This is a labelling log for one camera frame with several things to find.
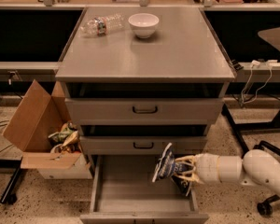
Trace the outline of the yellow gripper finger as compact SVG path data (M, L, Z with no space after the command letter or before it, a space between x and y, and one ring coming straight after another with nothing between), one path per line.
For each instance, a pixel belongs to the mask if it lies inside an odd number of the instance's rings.
M191 167L192 169L194 169L195 163L196 163L196 158L194 155L187 155L187 156L183 156L183 157L178 157L175 159L175 161L177 163L185 164L185 165Z
M176 175L176 177L186 180L188 182L196 182L199 184L202 184L203 181L196 175L196 174L192 174L192 175Z

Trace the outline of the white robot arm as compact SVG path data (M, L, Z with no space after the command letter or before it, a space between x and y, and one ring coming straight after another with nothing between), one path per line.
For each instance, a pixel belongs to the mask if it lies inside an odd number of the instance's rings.
M242 158L215 154L188 155L176 158L190 170L175 176L201 184L236 183L243 186L263 186L280 197L280 162L271 154L252 149Z

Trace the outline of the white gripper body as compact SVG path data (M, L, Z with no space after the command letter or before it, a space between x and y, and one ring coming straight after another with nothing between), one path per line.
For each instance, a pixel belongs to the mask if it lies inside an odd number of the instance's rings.
M209 153L198 154L194 157L195 178L198 183L218 183L218 162L219 156Z

